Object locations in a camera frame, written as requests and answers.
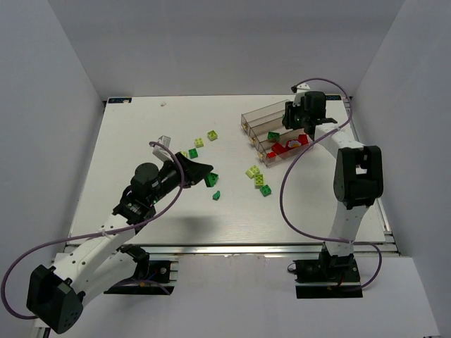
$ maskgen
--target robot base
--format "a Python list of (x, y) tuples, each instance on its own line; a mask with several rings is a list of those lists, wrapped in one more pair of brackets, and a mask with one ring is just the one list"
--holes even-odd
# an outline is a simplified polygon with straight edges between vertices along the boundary
[(362, 298), (360, 274), (356, 261), (350, 268), (336, 278), (327, 278), (320, 268), (319, 260), (295, 261), (297, 276), (296, 298), (329, 299), (329, 298)]

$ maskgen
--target white wall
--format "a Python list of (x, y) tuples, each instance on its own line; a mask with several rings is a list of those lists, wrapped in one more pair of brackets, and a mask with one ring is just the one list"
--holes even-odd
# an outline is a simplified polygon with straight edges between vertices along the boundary
[(404, 0), (49, 0), (102, 98), (351, 93)]
[(408, 0), (354, 97), (359, 136), (383, 150), (395, 239), (414, 258), (444, 337), (451, 337), (450, 63), (451, 3)]
[[(67, 235), (103, 107), (47, 1), (1, 1), (0, 45), (3, 276), (26, 249)], [(12, 274), (17, 311), (28, 314), (30, 273), (55, 250), (38, 251)], [(28, 337), (31, 324), (0, 306), (2, 337)]]

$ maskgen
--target cable tie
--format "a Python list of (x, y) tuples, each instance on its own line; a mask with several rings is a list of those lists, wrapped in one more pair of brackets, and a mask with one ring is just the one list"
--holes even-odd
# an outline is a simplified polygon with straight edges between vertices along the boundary
[(102, 228), (102, 230), (101, 230), (101, 235), (106, 237), (106, 238), (111, 239), (111, 235), (107, 234), (104, 228)]

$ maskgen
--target lime green lego brick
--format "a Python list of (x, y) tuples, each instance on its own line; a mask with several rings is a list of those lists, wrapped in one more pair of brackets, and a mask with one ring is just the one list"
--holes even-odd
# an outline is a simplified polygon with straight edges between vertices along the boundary
[(255, 178), (255, 187), (256, 188), (260, 188), (265, 185), (264, 180), (263, 180), (263, 174), (255, 174), (254, 178)]
[(210, 141), (214, 141), (215, 139), (218, 138), (218, 134), (216, 134), (216, 132), (214, 130), (207, 132), (206, 135), (208, 136)]
[(253, 165), (251, 168), (247, 170), (246, 175), (248, 176), (248, 178), (254, 178), (254, 176), (259, 173), (260, 173), (259, 167)]
[(208, 188), (214, 187), (214, 185), (218, 182), (219, 175), (215, 173), (209, 173), (205, 178), (205, 185)]
[(213, 199), (215, 201), (218, 201), (219, 197), (221, 197), (221, 192), (218, 190), (216, 193), (213, 194)]
[(199, 157), (199, 154), (197, 153), (196, 149), (190, 149), (190, 150), (188, 150), (188, 153), (190, 154), (190, 158)]
[(201, 146), (204, 146), (204, 141), (202, 141), (202, 139), (195, 139), (194, 144), (196, 145), (196, 148), (200, 148)]
[(268, 185), (264, 185), (260, 188), (261, 194), (266, 197), (268, 195), (271, 195), (271, 188)]

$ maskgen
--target black mounting plate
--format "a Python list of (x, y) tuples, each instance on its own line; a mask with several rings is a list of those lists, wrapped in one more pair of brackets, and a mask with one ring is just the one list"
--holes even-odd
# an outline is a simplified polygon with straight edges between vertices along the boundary
[[(171, 282), (170, 274), (171, 274), (171, 263), (172, 261), (149, 261), (149, 275), (152, 275), (155, 272), (155, 275), (152, 277), (154, 282), (161, 283), (166, 290), (172, 294), (174, 287), (167, 287), (165, 283)], [(143, 287), (137, 284), (131, 285), (121, 285), (111, 287), (106, 290), (104, 294), (140, 294), (140, 295), (151, 295), (151, 294), (161, 294), (166, 295), (166, 293), (155, 285), (145, 285)]]
[[(354, 261), (344, 274), (343, 283), (335, 288), (342, 276), (336, 281), (327, 279), (319, 267), (317, 259), (295, 261), (297, 276), (296, 298), (298, 299), (331, 299), (331, 298), (362, 298), (362, 290), (356, 288), (360, 285), (360, 274), (356, 261)], [(347, 285), (347, 283), (359, 283), (359, 285)]]

